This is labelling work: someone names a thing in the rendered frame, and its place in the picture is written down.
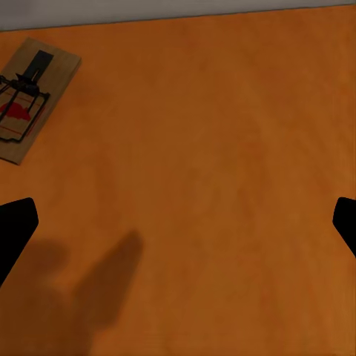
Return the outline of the mousetrap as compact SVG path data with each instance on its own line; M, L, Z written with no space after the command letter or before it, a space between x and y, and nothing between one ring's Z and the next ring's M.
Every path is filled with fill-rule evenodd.
M82 58L26 37L0 73L0 159L20 166Z

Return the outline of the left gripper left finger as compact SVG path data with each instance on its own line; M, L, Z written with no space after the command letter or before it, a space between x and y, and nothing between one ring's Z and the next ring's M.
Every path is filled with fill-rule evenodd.
M0 286L38 225L31 197L0 205Z

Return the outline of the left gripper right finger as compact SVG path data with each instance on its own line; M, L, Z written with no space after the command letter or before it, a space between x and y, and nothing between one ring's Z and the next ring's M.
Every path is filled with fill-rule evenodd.
M356 200L340 197L335 206L332 222L356 256Z

